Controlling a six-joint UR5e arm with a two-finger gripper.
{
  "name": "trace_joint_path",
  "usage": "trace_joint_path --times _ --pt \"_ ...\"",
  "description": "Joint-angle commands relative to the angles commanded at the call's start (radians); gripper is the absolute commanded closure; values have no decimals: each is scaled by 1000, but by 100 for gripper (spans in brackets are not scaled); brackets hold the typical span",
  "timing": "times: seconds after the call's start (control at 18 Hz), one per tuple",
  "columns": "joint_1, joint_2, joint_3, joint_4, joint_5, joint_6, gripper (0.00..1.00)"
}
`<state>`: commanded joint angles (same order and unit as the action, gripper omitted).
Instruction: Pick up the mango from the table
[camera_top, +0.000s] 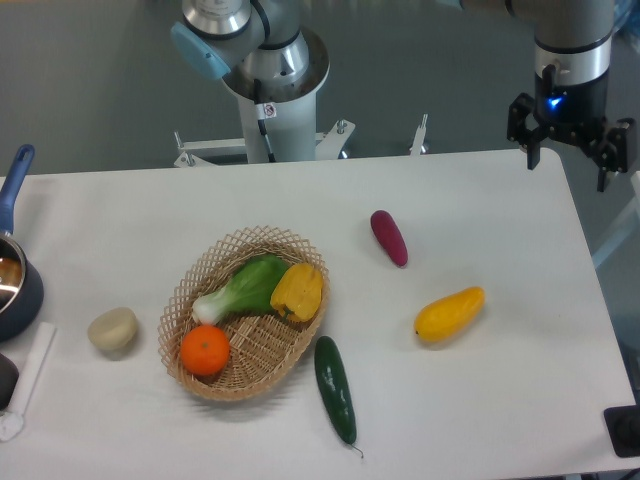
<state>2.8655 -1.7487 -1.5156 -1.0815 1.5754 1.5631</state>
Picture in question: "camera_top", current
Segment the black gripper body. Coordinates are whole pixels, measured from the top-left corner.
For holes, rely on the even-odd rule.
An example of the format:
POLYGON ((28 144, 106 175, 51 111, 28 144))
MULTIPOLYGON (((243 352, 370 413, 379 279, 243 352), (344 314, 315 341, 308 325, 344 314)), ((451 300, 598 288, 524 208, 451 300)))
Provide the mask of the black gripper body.
POLYGON ((605 115, 608 75, 571 86, 559 84, 559 68, 546 66, 535 79, 535 94, 520 94, 510 105, 507 139, 525 151, 538 136, 578 148, 599 169, 626 173, 636 159, 636 120, 611 122, 605 115))

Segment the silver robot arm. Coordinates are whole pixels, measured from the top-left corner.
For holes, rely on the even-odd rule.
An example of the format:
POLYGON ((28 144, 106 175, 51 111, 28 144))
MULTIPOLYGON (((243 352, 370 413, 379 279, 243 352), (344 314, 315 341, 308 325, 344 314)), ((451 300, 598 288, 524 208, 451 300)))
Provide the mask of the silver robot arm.
POLYGON ((636 122, 606 118, 613 1, 461 1, 468 11, 495 11, 529 21, 534 28, 534 94, 509 106, 507 139, 540 160, 541 144, 574 146, 598 167, 597 190, 608 177, 626 173, 636 158, 636 122))

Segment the robot base column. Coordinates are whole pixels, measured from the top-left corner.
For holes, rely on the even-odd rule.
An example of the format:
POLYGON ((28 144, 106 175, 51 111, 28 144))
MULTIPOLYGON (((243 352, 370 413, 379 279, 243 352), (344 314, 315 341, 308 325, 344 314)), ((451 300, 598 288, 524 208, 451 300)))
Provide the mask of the robot base column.
POLYGON ((317 93, 330 62, 298 2, 185 1, 171 40, 236 98, 249 162, 315 159, 317 93))

